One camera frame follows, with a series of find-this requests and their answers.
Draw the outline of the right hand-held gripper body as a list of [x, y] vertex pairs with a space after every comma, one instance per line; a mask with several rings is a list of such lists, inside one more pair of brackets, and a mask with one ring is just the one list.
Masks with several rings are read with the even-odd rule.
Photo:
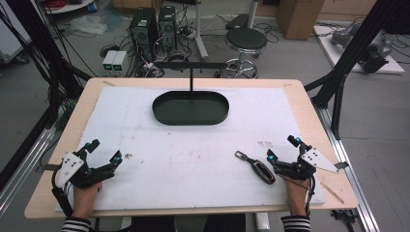
[[294, 180], [307, 180], [313, 176], [316, 169], [338, 173], [339, 169], [331, 163], [319, 150], [311, 146], [300, 145], [299, 156], [294, 162], [284, 162], [273, 156], [274, 172]]

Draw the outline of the black car key with keychain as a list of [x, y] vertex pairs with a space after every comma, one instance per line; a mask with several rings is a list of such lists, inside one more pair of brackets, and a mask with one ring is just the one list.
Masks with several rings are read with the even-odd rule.
[[235, 156], [250, 164], [253, 172], [267, 185], [272, 185], [276, 178], [269, 168], [259, 159], [251, 159], [248, 155], [241, 151], [236, 151]]

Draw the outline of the black oval tray key rack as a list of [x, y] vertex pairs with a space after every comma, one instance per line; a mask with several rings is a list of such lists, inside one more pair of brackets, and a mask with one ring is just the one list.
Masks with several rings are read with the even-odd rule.
[[230, 105], [224, 95], [214, 91], [193, 89], [194, 69], [222, 71], [227, 67], [225, 63], [159, 62], [156, 67], [190, 70], [188, 91], [168, 91], [154, 99], [152, 110], [158, 122], [168, 126], [212, 126], [227, 118]]

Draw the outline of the person's left hand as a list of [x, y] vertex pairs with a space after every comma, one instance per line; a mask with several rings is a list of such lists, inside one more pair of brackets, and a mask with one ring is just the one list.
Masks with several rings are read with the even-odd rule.
[[102, 183], [94, 184], [89, 188], [73, 188], [73, 213], [74, 218], [89, 218], [94, 210], [95, 200]]

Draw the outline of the person's right hand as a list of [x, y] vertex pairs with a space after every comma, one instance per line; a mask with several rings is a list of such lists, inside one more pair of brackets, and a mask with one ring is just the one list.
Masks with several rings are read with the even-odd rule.
[[287, 191], [287, 205], [291, 216], [305, 216], [306, 197], [310, 180], [294, 180], [283, 177]]

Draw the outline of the light wooden table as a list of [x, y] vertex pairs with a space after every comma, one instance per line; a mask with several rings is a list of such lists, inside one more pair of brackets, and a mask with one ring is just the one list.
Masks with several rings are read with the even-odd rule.
[[[181, 88], [189, 85], [186, 78], [110, 78], [100, 77], [88, 81], [79, 101], [74, 108], [68, 124], [62, 132], [60, 141], [51, 155], [50, 162], [57, 163], [66, 152], [76, 148], [83, 130], [95, 108], [100, 92], [105, 87], [147, 87]], [[303, 86], [297, 79], [217, 79], [199, 78], [194, 82], [197, 88], [237, 87], [237, 88], [279, 88], [284, 91], [301, 135], [317, 146], [331, 161], [345, 160], [347, 155], [333, 133], [333, 117], [326, 108], [313, 104]], [[354, 209], [359, 205], [347, 173], [338, 174], [320, 170], [317, 173], [319, 186], [325, 189], [326, 202], [318, 205], [318, 210]], [[39, 180], [24, 215], [31, 219], [61, 218], [62, 213], [54, 210], [56, 200], [52, 195], [51, 173], [44, 172]]]

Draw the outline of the white table mat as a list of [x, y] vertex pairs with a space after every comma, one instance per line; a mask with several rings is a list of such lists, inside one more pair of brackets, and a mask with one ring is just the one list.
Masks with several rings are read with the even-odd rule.
[[95, 208], [177, 210], [283, 206], [283, 180], [265, 184], [241, 151], [265, 160], [273, 151], [292, 162], [297, 149], [287, 138], [300, 130], [283, 90], [221, 88], [227, 118], [213, 126], [166, 126], [152, 104], [162, 88], [105, 87], [80, 141], [99, 140], [87, 162], [99, 167], [115, 152], [123, 161], [102, 184]]

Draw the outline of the white power supply box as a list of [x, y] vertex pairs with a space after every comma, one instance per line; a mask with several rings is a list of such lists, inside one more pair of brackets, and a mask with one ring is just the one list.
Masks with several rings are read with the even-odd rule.
[[116, 50], [108, 50], [102, 61], [102, 66], [108, 76], [111, 76], [113, 74], [113, 61], [116, 55], [117, 55]]
[[126, 73], [129, 58], [126, 51], [118, 51], [112, 61], [112, 68], [116, 76], [123, 76]]

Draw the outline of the black round stool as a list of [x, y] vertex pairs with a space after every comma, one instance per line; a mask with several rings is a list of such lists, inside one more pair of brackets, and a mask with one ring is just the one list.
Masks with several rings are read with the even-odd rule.
[[225, 36], [226, 45], [239, 53], [238, 58], [226, 62], [223, 75], [227, 78], [255, 79], [258, 77], [256, 65], [247, 60], [247, 55], [258, 56], [267, 45], [267, 38], [261, 32], [247, 27], [230, 29]]

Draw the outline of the clear plastic bag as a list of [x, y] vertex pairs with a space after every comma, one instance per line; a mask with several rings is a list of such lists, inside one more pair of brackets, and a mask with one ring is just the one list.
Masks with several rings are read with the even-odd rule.
[[107, 29], [107, 25], [101, 23], [101, 19], [98, 16], [92, 15], [77, 17], [70, 22], [70, 25], [74, 31], [92, 35], [102, 35]]

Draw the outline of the brown cardboard box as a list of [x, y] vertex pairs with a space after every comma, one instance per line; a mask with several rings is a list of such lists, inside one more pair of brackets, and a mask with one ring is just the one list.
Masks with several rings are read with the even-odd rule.
[[277, 22], [287, 40], [305, 41], [310, 37], [325, 0], [280, 0]]

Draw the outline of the large black computer tower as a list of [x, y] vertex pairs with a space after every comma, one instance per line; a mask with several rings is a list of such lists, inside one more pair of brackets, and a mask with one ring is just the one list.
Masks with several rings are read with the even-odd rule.
[[142, 57], [147, 62], [153, 62], [156, 59], [154, 43], [159, 38], [155, 9], [137, 8], [129, 30]]

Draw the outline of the slim black computer tower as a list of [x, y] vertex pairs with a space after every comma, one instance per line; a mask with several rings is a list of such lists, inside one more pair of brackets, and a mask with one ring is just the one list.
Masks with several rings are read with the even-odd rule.
[[177, 48], [176, 18], [174, 6], [161, 6], [159, 11], [159, 30], [162, 50], [170, 52]]

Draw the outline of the grey desk leg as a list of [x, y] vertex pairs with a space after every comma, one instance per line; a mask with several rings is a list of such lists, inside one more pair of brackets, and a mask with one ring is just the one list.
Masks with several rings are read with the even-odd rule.
[[195, 2], [195, 30], [194, 39], [196, 46], [202, 60], [209, 58], [209, 54], [201, 37], [201, 0], [194, 0]]

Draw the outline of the black metal frame strut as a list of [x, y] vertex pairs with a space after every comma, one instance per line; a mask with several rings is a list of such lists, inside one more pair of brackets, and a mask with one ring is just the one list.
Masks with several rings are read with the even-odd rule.
[[377, 33], [405, 3], [410, 3], [410, 0], [376, 0], [335, 66], [326, 75], [305, 86], [307, 92], [320, 87], [319, 92], [311, 98], [312, 104], [318, 108], [327, 108], [329, 100], [334, 99], [331, 130], [337, 140], [340, 140], [339, 121], [345, 80]]
[[56, 124], [59, 129], [63, 129], [68, 124], [84, 89], [80, 79], [88, 81], [92, 76], [75, 67], [63, 56], [30, 0], [6, 0], [6, 3], [27, 32], [31, 43], [11, 24], [2, 12], [1, 4], [0, 19], [33, 59], [42, 78], [48, 83], [49, 108], [46, 127], [50, 128]]

